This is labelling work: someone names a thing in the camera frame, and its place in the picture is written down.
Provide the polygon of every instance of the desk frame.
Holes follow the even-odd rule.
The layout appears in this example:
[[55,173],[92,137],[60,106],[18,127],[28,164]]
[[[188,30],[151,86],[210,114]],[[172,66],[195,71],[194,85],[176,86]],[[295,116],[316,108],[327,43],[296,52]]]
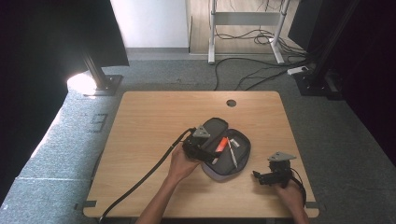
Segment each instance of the desk frame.
[[270,38],[271,48],[276,61],[278,63],[285,62],[279,51],[278,39],[287,15],[290,0],[285,0],[280,12],[217,12],[216,2],[217,0],[212,0],[212,9],[210,11],[209,64],[215,63],[215,30],[217,25],[276,26],[274,38]]

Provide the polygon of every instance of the red object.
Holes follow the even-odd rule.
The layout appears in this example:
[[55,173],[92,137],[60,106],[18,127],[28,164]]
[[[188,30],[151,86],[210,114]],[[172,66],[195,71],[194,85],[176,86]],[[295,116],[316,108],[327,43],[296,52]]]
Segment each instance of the red object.
[[223,138],[221,139],[220,144],[219,144],[218,147],[216,148],[216,152],[221,152],[221,151],[225,148],[225,146],[227,146],[227,143],[228,143],[227,137],[223,137]]

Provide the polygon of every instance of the black curtain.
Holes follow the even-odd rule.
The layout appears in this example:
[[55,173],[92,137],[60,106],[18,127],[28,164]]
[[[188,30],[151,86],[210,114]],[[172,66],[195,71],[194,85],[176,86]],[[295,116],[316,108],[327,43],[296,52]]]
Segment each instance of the black curtain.
[[26,0],[0,4],[0,202],[61,108],[66,81],[129,65],[109,0]]
[[342,93],[396,165],[396,3],[361,0],[336,46]]

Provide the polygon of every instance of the gray floor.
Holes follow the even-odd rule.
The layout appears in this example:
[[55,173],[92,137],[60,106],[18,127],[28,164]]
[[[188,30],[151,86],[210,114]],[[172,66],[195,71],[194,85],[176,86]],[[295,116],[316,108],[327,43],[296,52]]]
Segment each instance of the gray floor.
[[[256,55],[274,63],[273,57]],[[0,223],[96,223],[84,217],[95,164],[125,91],[213,91],[215,66],[206,57],[180,52],[131,54],[131,67],[104,68],[123,75],[113,97],[85,97],[69,90],[46,141],[16,178],[0,209]],[[219,66],[219,91],[263,67],[246,61]],[[271,76],[283,69],[262,70]],[[249,80],[243,88],[260,81]],[[283,75],[252,89],[278,91],[320,215],[311,223],[396,223],[396,169],[344,101],[303,97]],[[262,219],[166,220],[166,223],[265,223]],[[134,223],[113,219],[109,223]]]

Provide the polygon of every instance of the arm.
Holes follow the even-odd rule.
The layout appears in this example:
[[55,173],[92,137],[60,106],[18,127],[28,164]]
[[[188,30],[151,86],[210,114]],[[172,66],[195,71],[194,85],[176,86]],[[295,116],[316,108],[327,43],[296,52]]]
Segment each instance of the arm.
[[293,216],[294,223],[307,224],[309,223],[308,215],[303,206],[303,195],[300,192],[298,185],[290,180],[288,185],[282,189],[280,184],[274,185],[276,194],[279,196],[283,204],[289,209]]
[[140,215],[136,224],[160,223],[166,205],[168,205],[177,184],[189,176],[199,164],[199,161],[188,159],[181,144],[178,144],[172,153],[168,176],[163,181],[157,194],[151,199],[148,206]]

